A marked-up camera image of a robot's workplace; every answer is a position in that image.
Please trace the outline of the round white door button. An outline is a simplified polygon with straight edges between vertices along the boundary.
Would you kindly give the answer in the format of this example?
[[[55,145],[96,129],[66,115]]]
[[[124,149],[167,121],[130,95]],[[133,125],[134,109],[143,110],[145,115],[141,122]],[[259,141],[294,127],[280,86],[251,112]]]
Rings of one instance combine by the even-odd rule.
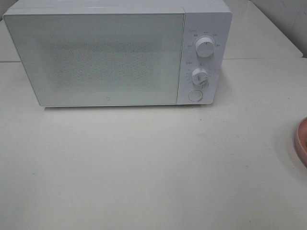
[[[189,100],[192,102],[199,102],[203,98],[202,91],[199,90],[193,90],[189,93]]]

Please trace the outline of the white microwave door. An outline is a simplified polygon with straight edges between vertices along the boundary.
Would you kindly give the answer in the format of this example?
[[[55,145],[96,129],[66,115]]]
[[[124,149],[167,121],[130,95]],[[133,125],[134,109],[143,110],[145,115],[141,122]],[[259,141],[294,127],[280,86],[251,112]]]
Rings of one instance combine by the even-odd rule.
[[[41,106],[175,104],[183,14],[10,15]]]

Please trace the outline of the pink plate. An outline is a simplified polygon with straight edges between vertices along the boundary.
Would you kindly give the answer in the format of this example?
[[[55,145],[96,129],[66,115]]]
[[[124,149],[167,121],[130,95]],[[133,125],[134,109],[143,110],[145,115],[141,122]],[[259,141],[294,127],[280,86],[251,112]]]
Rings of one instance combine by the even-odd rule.
[[[295,131],[295,150],[298,156],[307,157],[307,118],[304,118],[298,125]]]

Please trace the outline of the upper white power knob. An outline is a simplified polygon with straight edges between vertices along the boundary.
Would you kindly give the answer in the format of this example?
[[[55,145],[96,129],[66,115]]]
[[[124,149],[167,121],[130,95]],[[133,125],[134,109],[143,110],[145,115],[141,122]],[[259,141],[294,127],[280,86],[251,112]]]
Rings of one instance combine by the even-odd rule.
[[[201,58],[207,58],[214,53],[215,41],[210,36],[203,36],[195,43],[196,53]]]

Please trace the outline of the white microwave oven body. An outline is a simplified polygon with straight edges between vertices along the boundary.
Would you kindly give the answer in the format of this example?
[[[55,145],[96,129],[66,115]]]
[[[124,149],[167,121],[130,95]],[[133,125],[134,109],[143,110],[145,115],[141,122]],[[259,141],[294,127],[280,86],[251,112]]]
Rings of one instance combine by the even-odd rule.
[[[10,15],[128,14],[183,14],[177,101],[172,105],[211,104],[232,20],[231,11],[222,0],[19,0],[4,13],[3,19],[5,22],[5,17]],[[203,36],[215,41],[214,53],[209,57],[199,57],[196,53],[195,43]],[[192,83],[191,73],[197,68],[208,71],[206,84]],[[202,91],[201,101],[189,100],[193,90]]]

